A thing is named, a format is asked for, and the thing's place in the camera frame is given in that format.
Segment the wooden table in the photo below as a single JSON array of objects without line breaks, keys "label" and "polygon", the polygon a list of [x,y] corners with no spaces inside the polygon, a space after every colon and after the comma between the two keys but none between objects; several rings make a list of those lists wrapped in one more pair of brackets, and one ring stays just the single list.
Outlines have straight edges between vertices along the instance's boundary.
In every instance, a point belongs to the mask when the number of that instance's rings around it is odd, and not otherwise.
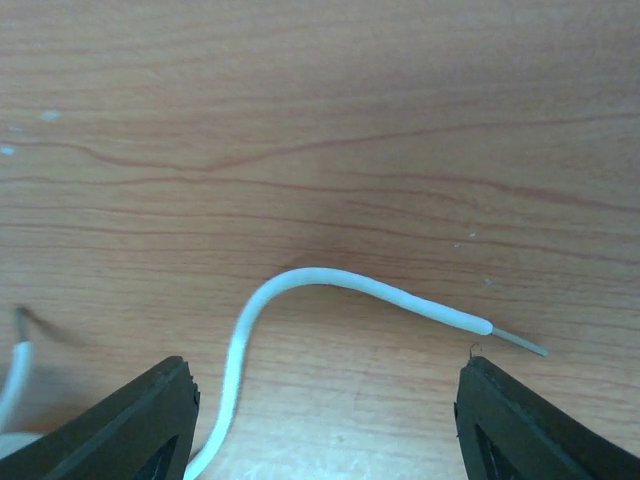
[{"label": "wooden table", "polygon": [[639,18],[637,0],[2,0],[3,371],[11,307],[47,322],[15,426],[53,429],[179,354],[200,446],[245,300],[322,265],[551,354],[287,293],[204,478],[465,478],[452,403],[475,342],[640,454]]}]

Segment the stripped wire end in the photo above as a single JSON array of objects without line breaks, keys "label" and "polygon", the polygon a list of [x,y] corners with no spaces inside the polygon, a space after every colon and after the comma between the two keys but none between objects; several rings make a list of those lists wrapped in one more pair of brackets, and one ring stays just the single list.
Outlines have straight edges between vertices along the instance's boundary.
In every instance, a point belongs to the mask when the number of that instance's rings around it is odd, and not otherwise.
[{"label": "stripped wire end", "polygon": [[495,327],[492,333],[496,337],[500,337],[503,340],[506,340],[507,342],[511,342],[520,347],[526,348],[527,350],[533,353],[537,353],[541,357],[546,357],[547,355],[549,355],[549,352],[545,348],[541,347],[540,345],[536,345],[535,343],[530,342],[529,340],[525,340],[522,337],[514,335],[513,333],[506,332],[504,330],[500,330],[499,328],[495,328]]},{"label": "stripped wire end", "polygon": [[14,318],[16,320],[16,330],[20,343],[29,341],[29,319],[31,315],[29,309],[22,305],[16,307]]}]

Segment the wire insulation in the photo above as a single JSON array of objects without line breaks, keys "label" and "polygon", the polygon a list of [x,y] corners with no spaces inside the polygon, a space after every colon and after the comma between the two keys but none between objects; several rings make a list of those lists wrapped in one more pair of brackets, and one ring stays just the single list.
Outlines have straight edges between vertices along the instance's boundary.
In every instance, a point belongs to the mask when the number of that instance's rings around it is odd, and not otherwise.
[{"label": "wire insulation", "polygon": [[452,327],[480,335],[489,335],[493,331],[491,322],[484,318],[416,297],[399,288],[355,273],[319,267],[299,268],[281,273],[255,291],[238,317],[227,353],[218,418],[202,450],[187,466],[184,480],[195,480],[207,468],[231,428],[242,383],[245,350],[260,312],[275,296],[304,285],[333,285],[358,290]]},{"label": "wire insulation", "polygon": [[0,395],[0,433],[7,428],[11,414],[29,381],[32,360],[31,342],[20,342],[13,346],[13,361]]},{"label": "wire insulation", "polygon": [[[397,305],[423,317],[479,335],[495,334],[535,353],[546,356],[547,351],[509,332],[494,328],[484,318],[460,312],[439,303],[416,297],[404,290],[372,278],[332,268],[308,267],[284,272],[263,284],[245,304],[231,337],[222,381],[222,393],[216,423],[203,448],[187,465],[184,480],[195,480],[212,462],[222,446],[235,415],[242,385],[242,370],[247,344],[262,309],[277,295],[305,285],[333,285],[357,290]],[[24,309],[16,310],[20,343],[13,348],[13,362],[0,397],[0,434],[6,428],[15,406],[29,379],[33,360],[33,344],[27,340]]]}]

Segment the curved wire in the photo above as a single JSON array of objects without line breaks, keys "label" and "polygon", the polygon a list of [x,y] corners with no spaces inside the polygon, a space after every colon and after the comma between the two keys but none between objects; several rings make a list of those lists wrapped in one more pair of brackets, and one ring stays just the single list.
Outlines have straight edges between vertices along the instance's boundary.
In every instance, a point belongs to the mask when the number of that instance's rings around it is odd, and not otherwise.
[{"label": "curved wire", "polygon": [[24,391],[33,363],[33,344],[27,339],[26,319],[16,310],[16,326],[20,342],[13,346],[13,361],[0,394],[0,433],[2,433]]},{"label": "curved wire", "polygon": [[[495,333],[501,338],[528,348],[540,355],[546,350],[503,330],[494,329],[484,318],[431,302],[372,278],[332,268],[309,267],[290,270],[273,277],[249,298],[236,322],[227,352],[218,418],[204,447],[187,465],[184,480],[195,480],[220,450],[231,428],[242,384],[242,368],[253,326],[262,309],[277,295],[304,285],[333,285],[358,290],[427,318],[479,335]],[[13,348],[13,362],[0,395],[0,434],[20,400],[27,384],[33,360],[33,344],[27,339],[25,310],[16,310],[20,342]]]},{"label": "curved wire", "polygon": [[484,318],[416,297],[399,288],[344,270],[309,267],[277,275],[255,291],[238,317],[227,353],[218,418],[204,447],[187,465],[184,480],[195,480],[207,468],[229,432],[242,383],[245,350],[258,315],[273,297],[303,285],[333,285],[358,290],[452,327],[480,335],[489,335],[493,331],[491,322]]},{"label": "curved wire", "polygon": [[42,435],[31,432],[0,433],[0,460],[30,445]]}]

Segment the white wire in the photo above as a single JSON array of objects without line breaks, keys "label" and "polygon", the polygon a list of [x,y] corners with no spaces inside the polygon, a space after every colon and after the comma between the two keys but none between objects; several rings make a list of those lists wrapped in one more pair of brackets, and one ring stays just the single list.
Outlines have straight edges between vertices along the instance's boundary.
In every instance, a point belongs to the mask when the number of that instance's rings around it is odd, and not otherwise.
[{"label": "white wire", "polygon": [[405,310],[437,320],[452,327],[468,330],[480,335],[489,335],[493,325],[484,318],[445,307],[431,302],[404,290],[392,287],[372,278],[332,268],[300,268],[282,273],[262,285],[251,296],[238,317],[236,328],[231,337],[227,353],[227,364],[222,381],[222,394],[218,407],[218,418],[202,447],[202,450],[187,465],[184,480],[195,480],[220,450],[235,413],[238,394],[242,383],[242,366],[245,350],[253,325],[258,315],[269,301],[282,292],[303,285],[334,285],[337,287],[359,290],[374,297],[393,303]]},{"label": "white wire", "polygon": [[32,360],[33,343],[20,342],[13,346],[13,361],[0,395],[0,433],[7,427],[11,414],[29,381]]},{"label": "white wire", "polygon": [[0,434],[0,460],[8,457],[14,452],[32,444],[42,435],[31,432],[14,432]]},{"label": "white wire", "polygon": [[[416,297],[404,290],[363,275],[320,267],[299,268],[277,275],[254,292],[238,317],[227,352],[218,418],[204,447],[187,465],[184,480],[195,480],[207,468],[229,432],[238,403],[247,344],[260,312],[275,296],[304,285],[333,285],[358,290],[452,327],[479,335],[494,333],[493,325],[484,318]],[[18,327],[24,328],[24,325],[19,323]],[[513,334],[502,330],[498,333],[506,340],[529,348],[536,353],[546,354],[546,351],[541,347]],[[6,427],[29,379],[32,358],[33,344],[31,342],[23,341],[14,346],[13,362],[0,396],[0,434]]]}]

